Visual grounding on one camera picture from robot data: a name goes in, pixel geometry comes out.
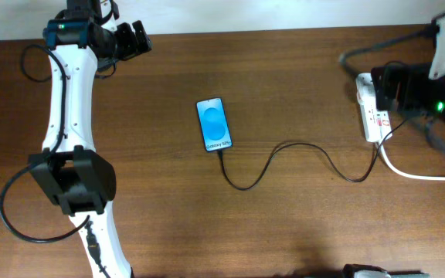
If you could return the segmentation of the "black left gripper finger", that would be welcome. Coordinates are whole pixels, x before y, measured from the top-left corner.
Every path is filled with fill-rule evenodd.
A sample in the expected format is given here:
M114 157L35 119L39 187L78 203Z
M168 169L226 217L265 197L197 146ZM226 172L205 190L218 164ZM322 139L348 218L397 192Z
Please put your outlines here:
M137 20L132 23L132 27L135 31L136 38L136 50L138 53L147 53L152 50L152 41L146 33L142 21Z
M115 32L117 50L116 57L120 60L130 59L137 50L136 36L128 23L117 26Z

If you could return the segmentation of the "blue Galaxy smartphone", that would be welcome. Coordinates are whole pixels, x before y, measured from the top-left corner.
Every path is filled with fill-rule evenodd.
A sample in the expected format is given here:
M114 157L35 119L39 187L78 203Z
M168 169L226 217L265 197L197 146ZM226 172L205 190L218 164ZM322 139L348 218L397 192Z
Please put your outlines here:
M204 147L207 152L221 151L233 146L229 125L221 98L196 103Z

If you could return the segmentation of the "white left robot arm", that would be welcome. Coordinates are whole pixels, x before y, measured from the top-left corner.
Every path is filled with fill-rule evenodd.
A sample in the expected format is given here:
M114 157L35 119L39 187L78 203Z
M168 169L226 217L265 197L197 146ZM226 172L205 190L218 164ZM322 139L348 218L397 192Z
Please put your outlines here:
M42 151L29 156L32 177L68 216L95 277L132 277L114 223L116 175L92 132L96 79L151 50L141 22L117 23L114 1L68 1L43 30L51 66L51 107Z

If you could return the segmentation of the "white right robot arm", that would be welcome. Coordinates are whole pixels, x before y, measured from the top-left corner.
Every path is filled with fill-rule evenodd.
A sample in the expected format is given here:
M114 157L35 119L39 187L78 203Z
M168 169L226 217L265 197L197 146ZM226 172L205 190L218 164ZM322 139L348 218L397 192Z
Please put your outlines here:
M432 132L445 123L445 76L430 77L430 63L387 63L371 69L376 106L411 120L429 145L445 155L445 141Z

